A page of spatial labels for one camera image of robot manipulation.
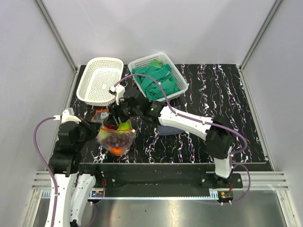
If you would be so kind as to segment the clear zip top bag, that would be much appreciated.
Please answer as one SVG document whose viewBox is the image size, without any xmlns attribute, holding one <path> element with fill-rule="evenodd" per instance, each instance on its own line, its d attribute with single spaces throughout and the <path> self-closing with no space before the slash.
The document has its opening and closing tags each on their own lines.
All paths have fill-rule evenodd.
<svg viewBox="0 0 303 227">
<path fill-rule="evenodd" d="M 136 137 L 130 119 L 122 123 L 118 120 L 118 126 L 107 123 L 109 109 L 97 110 L 92 117 L 92 122 L 101 123 L 100 130 L 96 139 L 100 145 L 115 156 L 126 154 Z"/>
</svg>

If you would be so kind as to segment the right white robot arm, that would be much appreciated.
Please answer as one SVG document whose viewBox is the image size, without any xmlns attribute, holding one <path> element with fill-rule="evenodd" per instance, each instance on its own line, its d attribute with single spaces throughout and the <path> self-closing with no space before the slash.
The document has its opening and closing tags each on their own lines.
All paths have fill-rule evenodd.
<svg viewBox="0 0 303 227">
<path fill-rule="evenodd" d="M 214 158 L 216 184 L 223 188 L 232 182 L 230 154 L 233 136 L 219 121 L 183 112 L 164 102 L 151 102 L 137 89 L 126 91 L 117 85 L 109 92 L 115 97 L 109 110 L 116 119 L 126 122 L 139 117 L 149 124 L 177 128 L 200 137 L 205 141 L 206 152 Z"/>
</svg>

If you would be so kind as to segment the dark red fake apple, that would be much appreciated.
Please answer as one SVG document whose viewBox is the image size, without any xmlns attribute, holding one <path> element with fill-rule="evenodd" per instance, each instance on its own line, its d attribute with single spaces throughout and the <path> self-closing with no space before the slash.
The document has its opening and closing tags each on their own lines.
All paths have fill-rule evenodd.
<svg viewBox="0 0 303 227">
<path fill-rule="evenodd" d="M 107 128 L 108 130 L 114 130 L 114 131 L 118 129 L 118 126 L 111 124 L 106 124 L 104 127 Z"/>
</svg>

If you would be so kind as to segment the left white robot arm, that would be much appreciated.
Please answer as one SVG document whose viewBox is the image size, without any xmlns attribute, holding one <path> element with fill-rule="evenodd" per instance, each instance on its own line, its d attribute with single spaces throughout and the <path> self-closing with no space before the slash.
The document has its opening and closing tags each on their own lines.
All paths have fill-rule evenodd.
<svg viewBox="0 0 303 227">
<path fill-rule="evenodd" d="M 81 121 L 60 125 L 49 160 L 52 171 L 47 227 L 80 227 L 89 194 L 102 183 L 97 167 L 80 164 L 81 150 L 99 133 L 100 123 Z"/>
</svg>

